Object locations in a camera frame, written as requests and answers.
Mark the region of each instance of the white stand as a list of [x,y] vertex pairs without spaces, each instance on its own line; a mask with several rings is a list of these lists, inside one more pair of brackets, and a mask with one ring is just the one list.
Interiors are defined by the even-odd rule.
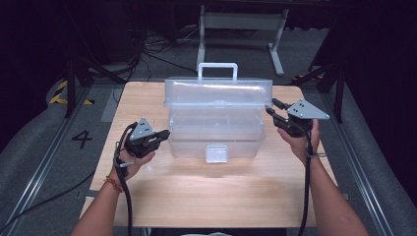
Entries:
[[284,72],[279,61],[277,47],[281,40],[287,15],[288,10],[283,10],[282,14],[206,13],[203,5],[200,13],[200,45],[196,71],[199,64],[205,62],[205,29],[276,30],[275,41],[268,44],[268,50],[276,74],[283,76]]

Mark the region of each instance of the black cable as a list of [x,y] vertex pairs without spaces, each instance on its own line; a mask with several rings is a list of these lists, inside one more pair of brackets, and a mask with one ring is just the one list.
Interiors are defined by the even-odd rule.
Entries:
[[97,70],[99,73],[101,73],[101,74],[105,75],[106,77],[108,77],[109,79],[111,79],[112,81],[114,81],[115,83],[118,83],[118,84],[126,84],[126,83],[127,83],[127,82],[126,82],[125,80],[123,80],[122,78],[120,78],[120,77],[118,77],[118,76],[114,75],[113,73],[111,73],[111,72],[110,72],[110,71],[108,71],[107,69],[105,69],[105,68],[103,68],[103,67],[101,67],[101,66],[99,66],[99,65],[96,65],[96,64],[92,63],[92,62],[91,62],[91,61],[89,61],[88,59],[83,58],[83,57],[81,57],[81,56],[79,56],[79,59],[80,59],[80,61],[81,61],[82,63],[84,63],[84,64],[86,64],[86,65],[89,65],[90,67],[94,68],[94,69],[95,69],[95,70]]
[[120,96],[119,96],[119,99],[117,99],[117,98],[116,98],[116,95],[114,94],[114,91],[116,91],[116,86],[117,86],[117,85],[114,85],[112,95],[113,95],[113,99],[114,99],[114,101],[116,101],[116,103],[117,103],[117,104],[119,104],[119,101],[120,101]]
[[311,156],[313,156],[313,146],[311,139],[311,132],[305,132],[307,138],[307,153],[306,155],[306,173],[304,177],[304,207],[303,207],[303,218],[301,220],[300,230],[298,231],[298,236],[302,236],[304,229],[306,228],[307,215],[309,212],[309,196],[310,196],[310,164]]
[[[171,50],[175,47],[185,45],[185,44],[193,41],[193,38],[194,38],[196,32],[198,32],[198,29],[199,28],[196,28],[196,29],[193,29],[191,32],[187,32],[187,34],[184,37],[176,39],[174,42],[169,41],[169,40],[165,40],[160,35],[150,34],[147,37],[147,39],[145,40],[145,41],[147,41],[148,38],[151,37],[151,42],[146,43],[146,51],[147,51],[147,53],[152,53],[152,54],[165,53],[165,52],[168,52],[169,50]],[[149,47],[155,47],[155,46],[158,46],[158,45],[160,45],[159,49],[149,49]]]
[[182,68],[182,69],[185,69],[185,70],[188,70],[188,71],[191,71],[191,72],[193,72],[193,73],[197,74],[196,70],[193,70],[193,69],[191,69],[191,68],[180,66],[180,65],[178,65],[178,64],[175,64],[175,63],[169,62],[169,61],[167,61],[167,60],[161,59],[161,58],[159,58],[159,57],[155,57],[155,56],[150,55],[150,54],[148,54],[148,56],[149,56],[149,57],[153,57],[154,59],[157,59],[157,60],[160,60],[160,61],[166,62],[166,63],[171,64],[171,65],[173,65],[173,66],[176,66],[176,67],[179,67],[179,68]]
[[40,207],[40,206],[42,206],[42,205],[44,205],[44,204],[47,204],[47,203],[50,203],[50,202],[52,202],[52,201],[54,201],[54,200],[56,200],[56,199],[58,199],[58,198],[60,198],[60,197],[62,197],[62,196],[64,196],[64,195],[66,195],[66,194],[68,194],[69,192],[71,192],[71,191],[73,191],[73,190],[75,190],[75,189],[77,189],[80,185],[82,185],[82,184],[84,184],[93,174],[95,173],[95,170],[89,175],[89,176],[87,176],[84,180],[82,180],[80,183],[78,183],[77,185],[75,185],[74,187],[72,187],[71,189],[68,189],[68,190],[66,190],[66,191],[64,191],[64,192],[62,192],[62,193],[60,193],[60,194],[57,194],[57,195],[55,195],[55,196],[53,196],[53,197],[51,197],[51,198],[49,198],[49,199],[47,199],[47,200],[45,200],[45,201],[43,201],[43,202],[40,202],[40,203],[38,203],[38,204],[36,204],[36,205],[34,205],[34,206],[31,206],[31,207],[29,207],[29,208],[27,208],[27,209],[25,209],[24,211],[22,211],[22,212],[20,212],[19,214],[17,214],[17,215],[15,215],[15,216],[13,216],[13,218],[11,218],[1,229],[0,229],[0,235],[3,233],[3,231],[7,228],[7,227],[9,227],[10,226],[10,224],[12,224],[15,220],[17,220],[18,218],[20,218],[22,215],[24,215],[24,214],[26,214],[26,213],[28,213],[28,212],[30,212],[30,211],[32,211],[32,210],[34,210],[34,209],[36,209],[36,208],[38,208],[38,207]]
[[145,65],[147,65],[147,70],[148,70],[148,73],[149,73],[148,78],[147,78],[147,82],[149,82],[149,79],[152,76],[152,72],[149,69],[148,62],[146,60],[144,60],[144,58],[142,58],[142,56],[141,56],[141,60],[145,62]]
[[[122,69],[119,69],[119,70],[116,70],[116,71],[112,71],[111,73],[113,73],[114,75],[120,75],[120,74],[129,72],[129,71],[132,71],[133,68],[135,68],[137,65],[138,64],[133,64],[133,65],[130,65],[128,67],[125,67],[125,68],[122,68]],[[99,78],[105,77],[103,74],[101,74],[99,72],[89,71],[89,73],[94,77],[99,77]]]
[[116,150],[115,150],[115,153],[114,153],[114,160],[113,160],[113,164],[114,164],[114,167],[115,167],[116,172],[117,172],[117,177],[119,178],[120,184],[122,185],[123,191],[125,192],[126,203],[127,203],[127,206],[128,206],[128,236],[132,236],[132,229],[133,229],[132,199],[131,199],[129,188],[126,184],[125,175],[124,175],[123,170],[122,170],[122,168],[127,168],[127,167],[121,167],[120,166],[120,164],[119,164],[119,162],[120,162],[119,155],[120,155],[120,151],[122,150],[121,145],[123,144],[123,141],[125,140],[127,132],[130,129],[135,128],[137,125],[138,125],[138,123],[135,122],[135,123],[129,125],[125,129],[125,131],[123,132],[122,137],[120,138],[120,142],[116,147]]

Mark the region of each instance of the person's right hand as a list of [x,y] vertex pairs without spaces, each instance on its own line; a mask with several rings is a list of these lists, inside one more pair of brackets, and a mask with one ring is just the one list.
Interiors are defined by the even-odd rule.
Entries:
[[[288,135],[284,130],[278,128],[277,132],[281,135],[281,137],[290,144],[292,152],[306,165],[306,158],[307,158],[307,151],[306,151],[306,143],[307,138],[292,138]],[[317,152],[317,148],[320,143],[320,130],[319,130],[319,120],[313,119],[313,129],[311,131],[311,138],[312,138],[312,146],[313,151]]]

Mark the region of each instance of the handheld controller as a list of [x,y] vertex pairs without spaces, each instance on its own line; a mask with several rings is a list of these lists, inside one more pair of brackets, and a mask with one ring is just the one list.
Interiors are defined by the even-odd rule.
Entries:
[[305,99],[300,99],[289,105],[273,98],[272,103],[288,113],[288,119],[285,119],[276,114],[271,107],[266,106],[267,114],[273,118],[273,125],[283,129],[293,138],[305,136],[306,132],[313,128],[313,119],[329,119],[327,114]]
[[168,130],[155,132],[145,117],[143,117],[141,121],[128,126],[115,151],[115,165],[120,167],[123,176],[128,174],[126,167],[134,163],[126,163],[118,158],[121,151],[120,144],[123,142],[126,132],[130,129],[132,129],[132,131],[126,137],[124,149],[135,158],[143,158],[151,151],[157,150],[160,143],[166,141],[170,135]]

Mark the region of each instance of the clear plastic storage box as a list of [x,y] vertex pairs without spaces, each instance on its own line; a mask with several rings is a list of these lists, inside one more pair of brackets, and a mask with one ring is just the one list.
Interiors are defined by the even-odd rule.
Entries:
[[[204,78],[205,67],[233,68],[233,77]],[[256,156],[265,139],[261,111],[271,106],[272,81],[238,80],[234,63],[202,63],[198,72],[197,79],[165,80],[172,154],[207,162]]]

